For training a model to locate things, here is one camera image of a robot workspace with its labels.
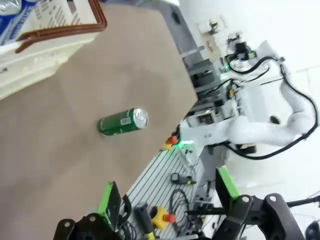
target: white striped surface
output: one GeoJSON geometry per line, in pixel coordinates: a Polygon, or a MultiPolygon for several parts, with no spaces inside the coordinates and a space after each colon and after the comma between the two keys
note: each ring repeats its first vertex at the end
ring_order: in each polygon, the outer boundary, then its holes
{"type": "MultiPolygon", "coordinates": [[[[200,159],[197,162],[197,165],[194,166],[194,171],[186,171],[183,159],[181,159],[181,155],[176,148],[173,148],[170,151],[160,151],[152,159],[146,169],[127,192],[132,205],[132,213],[128,220],[137,230],[137,239],[141,239],[143,237],[143,231],[135,219],[134,207],[138,203],[148,203],[149,211],[153,206],[163,206],[166,211],[169,212],[170,196],[173,190],[179,188],[186,193],[188,200],[192,201],[195,197],[198,184],[172,184],[171,174],[179,173],[183,176],[192,176],[192,178],[196,179],[198,183],[201,180],[203,172],[204,167],[200,159]]],[[[181,195],[177,194],[173,202],[180,197],[181,195]]],[[[184,205],[181,205],[177,209],[175,216],[176,222],[184,217],[185,210],[186,207],[184,205]]],[[[155,234],[160,236],[161,239],[171,239],[176,236],[176,232],[171,224],[169,224],[165,230],[156,229],[155,234]]]]}

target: white label on can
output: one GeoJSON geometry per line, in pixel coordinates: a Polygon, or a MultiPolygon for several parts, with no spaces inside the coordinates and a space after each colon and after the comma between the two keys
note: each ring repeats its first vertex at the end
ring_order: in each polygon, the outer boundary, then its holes
{"type": "Polygon", "coordinates": [[[122,119],[120,120],[120,123],[121,123],[121,125],[130,124],[130,123],[131,123],[131,119],[130,119],[130,117],[122,118],[122,119]]]}

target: brown rim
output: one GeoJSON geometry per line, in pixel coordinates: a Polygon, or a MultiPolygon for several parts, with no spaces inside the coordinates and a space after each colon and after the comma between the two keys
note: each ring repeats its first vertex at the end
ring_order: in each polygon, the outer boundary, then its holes
{"type": "Polygon", "coordinates": [[[71,26],[57,26],[46,29],[39,29],[35,31],[29,31],[23,33],[17,41],[25,40],[20,47],[15,50],[15,53],[21,53],[23,50],[28,48],[34,43],[41,41],[56,39],[66,36],[78,35],[78,34],[88,34],[88,33],[98,33],[102,32],[107,27],[107,20],[102,11],[98,0],[88,0],[90,7],[92,9],[93,15],[96,19],[95,24],[81,24],[81,25],[71,25],[71,26]]]}

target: screw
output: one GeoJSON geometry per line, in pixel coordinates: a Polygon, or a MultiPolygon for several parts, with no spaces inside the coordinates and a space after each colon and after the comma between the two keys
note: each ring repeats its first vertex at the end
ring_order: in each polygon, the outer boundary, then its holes
{"type": "Polygon", "coordinates": [[[272,202],[275,202],[275,201],[277,200],[277,198],[276,198],[275,196],[270,196],[270,200],[271,200],[272,202]]]}
{"type": "Polygon", "coordinates": [[[242,201],[244,201],[245,203],[249,202],[249,198],[247,196],[242,197],[242,201]]]}
{"type": "Polygon", "coordinates": [[[95,216],[91,216],[91,217],[89,218],[89,220],[90,220],[90,222],[94,222],[94,221],[96,220],[96,217],[95,217],[95,216]]]}

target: cardboard surface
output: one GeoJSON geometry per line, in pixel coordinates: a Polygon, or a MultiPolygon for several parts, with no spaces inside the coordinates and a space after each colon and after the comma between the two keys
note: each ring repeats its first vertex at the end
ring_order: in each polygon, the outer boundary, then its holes
{"type": "Polygon", "coordinates": [[[107,29],[52,77],[0,101],[2,239],[50,240],[115,180],[121,195],[196,101],[160,13],[105,8],[107,29]],[[146,129],[102,137],[97,121],[146,108],[146,129]]]}

